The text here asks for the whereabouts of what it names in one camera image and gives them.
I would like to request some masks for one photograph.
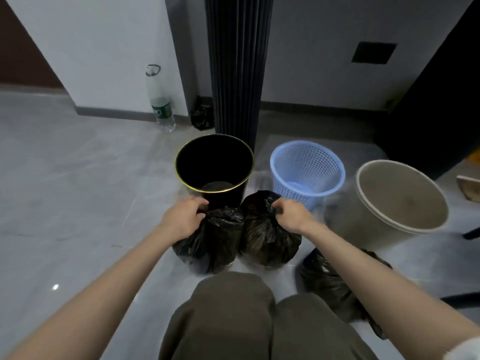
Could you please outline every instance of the black trash can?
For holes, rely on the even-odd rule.
[[[239,138],[210,134],[186,143],[175,159],[178,179],[192,195],[208,200],[209,210],[238,207],[255,164],[254,153]]]

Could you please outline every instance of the bottle label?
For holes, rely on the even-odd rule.
[[[160,119],[160,120],[168,119],[173,115],[170,102],[167,103],[165,106],[161,106],[161,107],[152,106],[152,108],[157,119]]]

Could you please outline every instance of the hand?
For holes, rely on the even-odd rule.
[[[285,230],[295,234],[304,235],[309,223],[316,222],[305,206],[293,199],[279,198],[272,207],[283,210],[282,214],[276,215],[276,220]]]
[[[166,234],[171,239],[171,245],[189,237],[205,218],[205,213],[197,213],[200,205],[208,205],[208,201],[202,197],[190,196],[177,202],[164,213],[155,230],[160,230],[162,235]]]

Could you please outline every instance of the trousers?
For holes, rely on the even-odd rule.
[[[276,303],[250,273],[202,280],[172,315],[159,360],[377,360],[349,324],[317,295]]]

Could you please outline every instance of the black garbage bag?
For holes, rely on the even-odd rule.
[[[249,261],[263,266],[279,266],[295,256],[302,236],[293,234],[279,225],[272,203],[280,195],[259,190],[246,197],[240,208],[245,215],[240,254]]]
[[[389,263],[380,259],[373,251],[361,250],[392,269]],[[305,290],[322,298],[342,321],[368,321],[379,338],[387,339],[387,335],[317,248],[303,259],[300,276]]]
[[[243,213],[239,208],[207,211],[200,227],[172,249],[198,273],[218,273],[237,255],[243,233]]]

